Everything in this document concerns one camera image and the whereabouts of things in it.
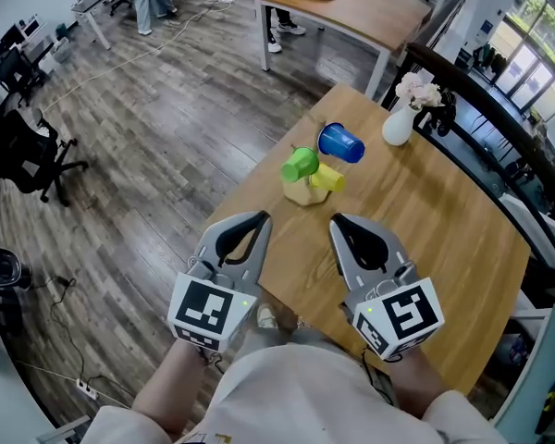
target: white shirt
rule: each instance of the white shirt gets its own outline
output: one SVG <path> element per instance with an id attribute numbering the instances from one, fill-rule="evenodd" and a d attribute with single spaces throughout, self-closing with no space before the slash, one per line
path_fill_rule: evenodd
<path id="1" fill-rule="evenodd" d="M 505 444 L 457 391 L 429 406 L 422 420 L 388 405 L 353 360 L 287 344 L 234 363 L 203 421 L 178 442 L 217 444 L 382 443 Z M 105 406 L 82 444 L 172 444 L 150 418 Z"/>

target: green cup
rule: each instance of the green cup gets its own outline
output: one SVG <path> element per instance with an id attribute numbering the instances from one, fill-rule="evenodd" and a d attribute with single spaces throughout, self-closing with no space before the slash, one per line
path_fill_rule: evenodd
<path id="1" fill-rule="evenodd" d="M 288 161 L 281 166 L 281 177 L 286 182 L 310 176 L 318 170 L 318 154 L 311 148 L 296 148 Z"/>

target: power strip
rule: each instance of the power strip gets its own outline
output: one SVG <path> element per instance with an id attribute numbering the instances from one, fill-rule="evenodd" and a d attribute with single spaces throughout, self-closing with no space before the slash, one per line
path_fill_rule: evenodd
<path id="1" fill-rule="evenodd" d="M 92 400 L 96 400 L 99 396 L 99 394 L 96 391 L 90 388 L 86 383 L 84 383 L 79 378 L 76 378 L 76 388 L 79 389 L 82 393 L 84 393 Z"/>

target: blue cup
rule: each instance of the blue cup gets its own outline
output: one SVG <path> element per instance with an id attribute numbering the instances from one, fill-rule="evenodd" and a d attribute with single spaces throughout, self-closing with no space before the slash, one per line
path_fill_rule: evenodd
<path id="1" fill-rule="evenodd" d="M 329 123 L 318 135 L 318 149 L 347 163 L 357 163 L 364 156 L 365 146 L 340 123 Z"/>

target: yellow cup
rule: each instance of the yellow cup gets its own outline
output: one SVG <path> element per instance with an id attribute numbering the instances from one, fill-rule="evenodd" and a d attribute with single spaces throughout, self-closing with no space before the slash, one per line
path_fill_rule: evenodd
<path id="1" fill-rule="evenodd" d="M 345 177 L 324 163 L 321 163 L 318 170 L 310 176 L 310 181 L 314 188 L 328 191 L 341 192 L 345 188 Z"/>

